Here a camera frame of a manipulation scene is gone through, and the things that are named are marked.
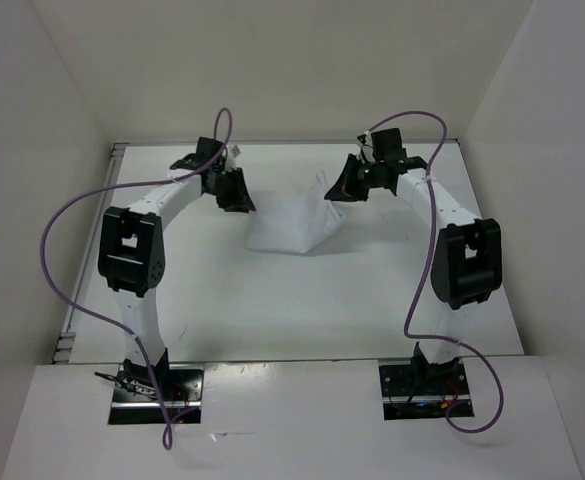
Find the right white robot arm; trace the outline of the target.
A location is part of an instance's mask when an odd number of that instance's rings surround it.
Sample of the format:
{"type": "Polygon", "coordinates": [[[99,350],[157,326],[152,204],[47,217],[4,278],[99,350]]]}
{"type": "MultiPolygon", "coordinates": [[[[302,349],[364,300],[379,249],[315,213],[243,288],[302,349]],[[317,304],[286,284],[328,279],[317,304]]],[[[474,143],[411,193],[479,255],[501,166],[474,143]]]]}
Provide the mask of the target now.
{"type": "Polygon", "coordinates": [[[432,333],[414,336],[410,380],[431,393],[456,373],[463,328],[475,306],[502,284],[501,228],[463,207],[422,157],[410,156],[399,129],[366,131],[357,141],[359,152],[347,157],[325,198],[363,202],[372,189],[388,190],[430,227],[426,281],[442,310],[432,333]]]}

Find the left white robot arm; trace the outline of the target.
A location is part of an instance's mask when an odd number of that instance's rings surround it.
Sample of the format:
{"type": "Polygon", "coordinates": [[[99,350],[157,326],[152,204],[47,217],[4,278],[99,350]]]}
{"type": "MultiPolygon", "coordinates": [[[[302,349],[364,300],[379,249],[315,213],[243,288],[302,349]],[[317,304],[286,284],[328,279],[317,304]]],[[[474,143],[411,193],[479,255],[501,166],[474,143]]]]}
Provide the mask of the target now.
{"type": "Polygon", "coordinates": [[[164,397],[172,378],[157,313],[157,287],[167,266],[164,230],[204,195],[213,196],[225,212],[253,212],[237,166],[240,154],[236,145],[201,137],[194,152],[170,166],[164,182],[132,204],[111,206],[103,214],[97,268],[126,328],[123,378],[135,382],[148,399],[164,397]]]}

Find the white skirt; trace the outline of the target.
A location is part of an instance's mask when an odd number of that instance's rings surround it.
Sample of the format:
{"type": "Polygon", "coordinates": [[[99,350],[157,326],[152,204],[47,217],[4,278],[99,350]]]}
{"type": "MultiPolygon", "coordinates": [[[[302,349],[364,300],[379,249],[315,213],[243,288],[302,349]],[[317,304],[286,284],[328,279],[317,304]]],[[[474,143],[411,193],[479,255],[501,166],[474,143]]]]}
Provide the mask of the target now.
{"type": "Polygon", "coordinates": [[[325,199],[326,175],[319,171],[304,191],[259,192],[249,214],[245,247],[250,251],[304,255],[335,235],[346,213],[325,199]]]}

